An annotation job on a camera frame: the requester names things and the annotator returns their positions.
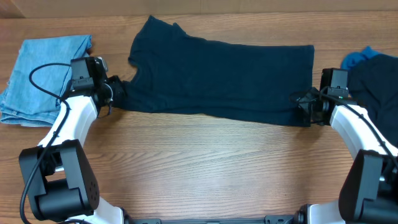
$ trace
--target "table surface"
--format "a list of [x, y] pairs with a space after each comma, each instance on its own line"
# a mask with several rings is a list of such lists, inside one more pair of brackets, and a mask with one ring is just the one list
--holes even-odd
[[[157, 16], [189, 35], [248, 45], [315, 46], [313, 85], [323, 68], [370, 45], [398, 55], [398, 12]], [[0, 90], [24, 39], [92, 34], [108, 76], [130, 80], [127, 62], [147, 16], [0, 20]], [[20, 223], [22, 149], [49, 128], [0, 124], [0, 223]], [[338, 198], [352, 158], [329, 126], [293, 128], [202, 114], [115, 110], [93, 123], [84, 146], [103, 198], [135, 218], [236, 218], [294, 213]], [[27, 217], [33, 219], [26, 203]]]

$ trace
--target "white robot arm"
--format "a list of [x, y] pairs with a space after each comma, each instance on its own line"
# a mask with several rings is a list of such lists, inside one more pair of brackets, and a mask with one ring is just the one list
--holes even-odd
[[[344, 75], [344, 73], [340, 73], [340, 71], [336, 73], [337, 75]], [[331, 73], [327, 73], [325, 75], [325, 79], [328, 80], [326, 82], [327, 86], [330, 87], [328, 92], [322, 90], [320, 94], [329, 94], [333, 96], [333, 94], [342, 93], [345, 95], [347, 92], [346, 89], [341, 91], [340, 88], [344, 85], [339, 84], [339, 90], [337, 90], [337, 88], [334, 87], [336, 83], [333, 83], [331, 76]], [[319, 97], [320, 101], [318, 103], [321, 103], [323, 106], [321, 106], [321, 109], [317, 111], [317, 107], [314, 106], [313, 102], [316, 102], [316, 98], [318, 96], [319, 94], [309, 96], [304, 99], [304, 101], [311, 103], [302, 103], [300, 104], [300, 107], [303, 108], [304, 111], [308, 112], [312, 118], [316, 117], [314, 120], [319, 120], [319, 117], [322, 117], [323, 120], [327, 120], [326, 124], [330, 124], [331, 127], [339, 133], [354, 159], [353, 168], [343, 186], [340, 198], [339, 200], [327, 204], [305, 205], [294, 216], [275, 216], [275, 222], [271, 221], [273, 220], [271, 219], [273, 216], [266, 216], [265, 219], [260, 220], [258, 223], [344, 224], [346, 223], [345, 220], [350, 222], [370, 220], [370, 223], [381, 223], [379, 222], [380, 220], [378, 220], [380, 217], [385, 221], [383, 223], [394, 223], [395, 221], [398, 223], [398, 209], [395, 210], [397, 204], [391, 203], [392, 201], [395, 202], [395, 199], [388, 202], [383, 198], [376, 200], [377, 193], [379, 192], [379, 183], [391, 183], [392, 181], [391, 176], [387, 177], [383, 175], [393, 173], [392, 170], [395, 170], [396, 174], [396, 169], [393, 166], [390, 169], [391, 172], [388, 172], [386, 168], [391, 167], [391, 165], [386, 165], [388, 157], [384, 156], [386, 154], [385, 149], [381, 147], [374, 133], [372, 133], [366, 123], [346, 106], [334, 105], [334, 103], [330, 101], [321, 101], [322, 98]], [[49, 219], [55, 222], [60, 222], [62, 220], [70, 220], [71, 222], [76, 220], [76, 222], [79, 222], [79, 220], [84, 220], [91, 224], [150, 223], [150, 221], [140, 222], [138, 220], [132, 220], [123, 209], [110, 205], [99, 195], [98, 184], [94, 173], [92, 172], [81, 147], [85, 142], [90, 125], [97, 118], [99, 105], [103, 106], [103, 103], [98, 104], [98, 97], [97, 100], [94, 99], [95, 97], [79, 93], [67, 98], [66, 101], [71, 109], [70, 114], [63, 125], [62, 130], [59, 132], [58, 138], [52, 144], [52, 153], [45, 161], [46, 167], [37, 171], [36, 180], [29, 189], [28, 196], [30, 198], [35, 198], [35, 200], [30, 200], [32, 211], [35, 217], [39, 220]], [[350, 107], [359, 114], [362, 114], [363, 118], [373, 125], [366, 109], [358, 105], [350, 105]], [[46, 146], [48, 144], [53, 132], [58, 128], [58, 125], [65, 116], [65, 113], [66, 106], [62, 103], [61, 112], [54, 126], [50, 130], [49, 134], [39, 143], [39, 146], [32, 149], [25, 149], [21, 152], [19, 160], [25, 181], [32, 170], [32, 164], [35, 162], [35, 159], [37, 160], [37, 154], [40, 153], [42, 146]], [[397, 156], [398, 149], [391, 145], [374, 125], [373, 127], [376, 129], [381, 139], [386, 143], [386, 146], [388, 150], [391, 151], [392, 155]], [[65, 170], [66, 179], [59, 180], [56, 183], [43, 182], [46, 175], [52, 175], [54, 172], [61, 170]], [[352, 180], [353, 176], [361, 176], [363, 178]], [[352, 189], [347, 187], [347, 185], [355, 185], [356, 187]], [[346, 197], [347, 189], [349, 189], [348, 193], [352, 193], [355, 198]], [[372, 203], [364, 204], [360, 197], [364, 200], [368, 200], [370, 198], [372, 200], [369, 201]], [[342, 211], [342, 209], [345, 208], [353, 208], [353, 210]], [[372, 213], [374, 211], [383, 211], [383, 213], [378, 216]], [[217, 222], [219, 224], [253, 223], [252, 220], [249, 222], [245, 220], [226, 221], [222, 219], [213, 221], [180, 220], [178, 222], [169, 223], [201, 224], [213, 222]], [[161, 224], [160, 220], [156, 220], [154, 223]]]

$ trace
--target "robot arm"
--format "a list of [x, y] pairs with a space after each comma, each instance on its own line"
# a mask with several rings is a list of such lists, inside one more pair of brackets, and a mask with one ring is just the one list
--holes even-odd
[[[106, 76], [102, 58], [79, 58], [71, 61], [72, 88], [64, 97], [69, 115], [57, 138], [51, 144], [42, 164], [34, 174], [28, 190], [30, 207], [38, 220], [61, 222], [70, 219], [88, 223], [122, 224], [124, 213], [100, 197], [98, 183], [83, 152], [87, 132], [102, 106], [113, 100], [117, 77]], [[37, 158], [53, 137], [67, 112], [65, 103], [49, 131], [37, 147], [24, 149], [19, 156], [22, 176], [26, 183]], [[65, 171], [66, 179], [48, 182], [46, 176]]]
[[[84, 58], [72, 62], [74, 91], [66, 100], [71, 108], [70, 115], [28, 191], [30, 207], [38, 220], [84, 220], [92, 224], [139, 223], [131, 220], [123, 209], [110, 205], [100, 197], [98, 183], [82, 148], [88, 129], [100, 108], [112, 99], [114, 81], [106, 77], [104, 65], [100, 58]], [[346, 80], [347, 73], [342, 70], [324, 70], [321, 93], [336, 98], [347, 97]], [[354, 163], [339, 200], [323, 205], [305, 205], [286, 223], [398, 223], [397, 171], [391, 158], [385, 156], [386, 152], [362, 119], [345, 106], [318, 99], [318, 96], [319, 94], [308, 92], [305, 98], [300, 99], [299, 106], [313, 120], [330, 124], [340, 134]], [[350, 107], [363, 114], [372, 124], [364, 108], [357, 105]], [[66, 106], [62, 104], [54, 126], [39, 146], [21, 152], [19, 163], [25, 181], [42, 146], [47, 145], [65, 112]], [[397, 156], [398, 149], [386, 141], [377, 129], [376, 131], [393, 156]], [[65, 170], [66, 179], [46, 181], [45, 176], [60, 170]]]
[[[396, 160], [398, 149], [379, 132], [365, 108], [346, 98], [347, 76], [344, 70], [324, 69], [320, 89], [328, 97], [318, 98], [317, 90], [312, 91], [305, 96], [305, 101], [314, 100], [310, 105], [305, 103], [300, 107], [313, 120], [327, 120], [325, 124], [330, 124], [339, 133], [354, 159], [353, 165], [338, 200], [305, 205], [296, 213], [295, 219], [312, 224], [398, 223], [397, 169], [392, 161]], [[343, 101], [363, 119], [348, 107], [337, 105], [331, 97]], [[364, 119], [374, 128], [393, 157], [386, 156], [386, 148], [381, 146]]]

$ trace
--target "dark cloth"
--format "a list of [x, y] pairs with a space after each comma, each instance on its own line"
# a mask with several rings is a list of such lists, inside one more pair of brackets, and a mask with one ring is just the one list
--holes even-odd
[[364, 104], [381, 134], [398, 147], [398, 58], [377, 55], [348, 72], [351, 96]]
[[262, 123], [308, 126], [289, 95], [312, 85], [314, 48], [259, 47], [187, 35], [152, 16], [137, 34], [114, 106], [149, 113], [204, 113]]

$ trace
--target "wooden table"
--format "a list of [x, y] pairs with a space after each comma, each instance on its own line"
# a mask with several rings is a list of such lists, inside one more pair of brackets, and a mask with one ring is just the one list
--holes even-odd
[[[370, 45], [398, 55], [398, 12], [157, 16], [188, 34], [249, 45], [315, 46], [313, 85], [323, 68]], [[24, 39], [92, 34], [108, 76], [130, 80], [127, 62], [147, 16], [0, 20], [0, 90]], [[48, 128], [0, 124], [0, 223], [20, 223], [22, 149]], [[136, 218], [234, 218], [294, 213], [337, 199], [352, 158], [330, 127], [293, 128], [201, 114], [115, 110], [94, 122], [84, 146], [103, 198]], [[27, 216], [33, 219], [29, 204]]]

